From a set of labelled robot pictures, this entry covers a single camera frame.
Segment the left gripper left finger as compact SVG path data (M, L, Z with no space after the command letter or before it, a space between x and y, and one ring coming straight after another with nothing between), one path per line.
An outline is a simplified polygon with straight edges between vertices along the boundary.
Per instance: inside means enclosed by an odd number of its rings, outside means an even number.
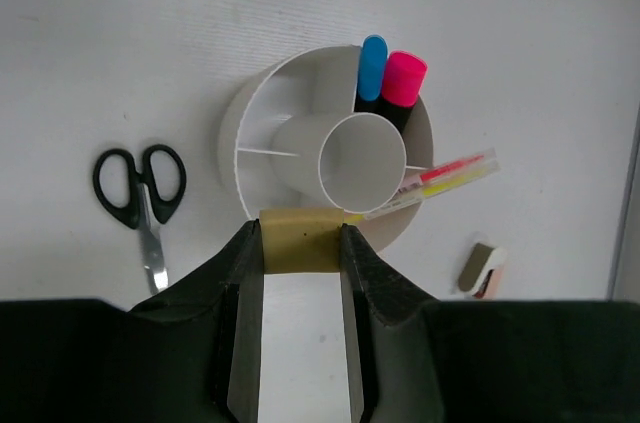
M153 360L143 415L151 422L258 418L264 256L258 221L131 313L151 322Z

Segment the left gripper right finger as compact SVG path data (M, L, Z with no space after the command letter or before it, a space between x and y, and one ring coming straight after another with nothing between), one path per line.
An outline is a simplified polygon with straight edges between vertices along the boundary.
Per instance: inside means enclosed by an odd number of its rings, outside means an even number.
M424 315L431 295L340 230L340 283L353 422L438 422L440 391Z

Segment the tan eraser block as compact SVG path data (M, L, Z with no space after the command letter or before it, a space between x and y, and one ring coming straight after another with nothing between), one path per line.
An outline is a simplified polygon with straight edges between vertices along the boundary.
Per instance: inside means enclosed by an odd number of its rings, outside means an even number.
M267 275L340 272L342 209L265 209L259 223Z

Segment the pink mini stapler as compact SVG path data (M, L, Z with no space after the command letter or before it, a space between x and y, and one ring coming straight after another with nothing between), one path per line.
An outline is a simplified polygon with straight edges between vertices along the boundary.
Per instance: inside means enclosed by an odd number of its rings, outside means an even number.
M502 247L476 243L458 276L457 289L477 300L493 299L498 290L508 253Z

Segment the black handled scissors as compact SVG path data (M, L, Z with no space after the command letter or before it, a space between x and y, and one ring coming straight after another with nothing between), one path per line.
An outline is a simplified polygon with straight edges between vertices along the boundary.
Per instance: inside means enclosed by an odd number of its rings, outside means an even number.
M152 156L167 155L177 169L177 189L173 197L160 195L152 168ZM117 206L106 196L101 185L101 171L110 158L122 159L125 166L129 200ZM165 144L147 147L141 155L142 168L137 169L134 156L126 149L111 148L101 153L92 170L94 194L101 206L117 221L139 233L142 264L150 292L156 295L169 286L168 268L160 237L160 227L166 224L181 204L187 184L185 165L179 154Z

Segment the thin yellow highlighter pen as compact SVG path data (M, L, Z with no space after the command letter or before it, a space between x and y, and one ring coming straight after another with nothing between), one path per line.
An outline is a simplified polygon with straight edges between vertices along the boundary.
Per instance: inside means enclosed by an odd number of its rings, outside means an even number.
M475 180L484 178L492 173L497 172L500 169L496 160L489 163L482 163L472 166L470 169L461 170L455 173L453 176L444 177L443 179L436 181L435 183L427 183L426 185L420 185L416 189L412 189L406 193L402 193L399 196L395 196L388 203L383 205L377 210L363 214L363 215L348 215L344 221L348 224L359 224L361 221L369 221L375 218L379 218L401 209L411 207L413 205L422 203L424 200L437 196L439 194L451 191L458 187L464 186Z

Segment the thin red highlighter pen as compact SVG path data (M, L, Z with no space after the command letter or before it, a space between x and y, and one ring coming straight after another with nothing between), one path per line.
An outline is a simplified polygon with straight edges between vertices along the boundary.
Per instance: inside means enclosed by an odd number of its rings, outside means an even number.
M433 168L409 167L409 173L400 184L397 194L401 195L419 187L442 182L447 178L458 176L489 163L494 163L496 158L496 151L494 149L488 149Z

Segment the pink capped black highlighter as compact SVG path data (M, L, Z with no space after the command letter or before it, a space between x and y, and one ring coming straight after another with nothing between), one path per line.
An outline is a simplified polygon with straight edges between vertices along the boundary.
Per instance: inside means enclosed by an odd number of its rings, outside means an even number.
M416 105L427 72L427 63L406 51L393 51L387 59L375 113L386 118L400 134Z

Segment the blue capped black highlighter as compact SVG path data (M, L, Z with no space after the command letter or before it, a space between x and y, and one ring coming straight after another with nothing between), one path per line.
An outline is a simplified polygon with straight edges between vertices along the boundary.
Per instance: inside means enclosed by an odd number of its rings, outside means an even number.
M388 47L384 38L379 35L369 35L365 38L359 56L355 112L375 112L387 57Z

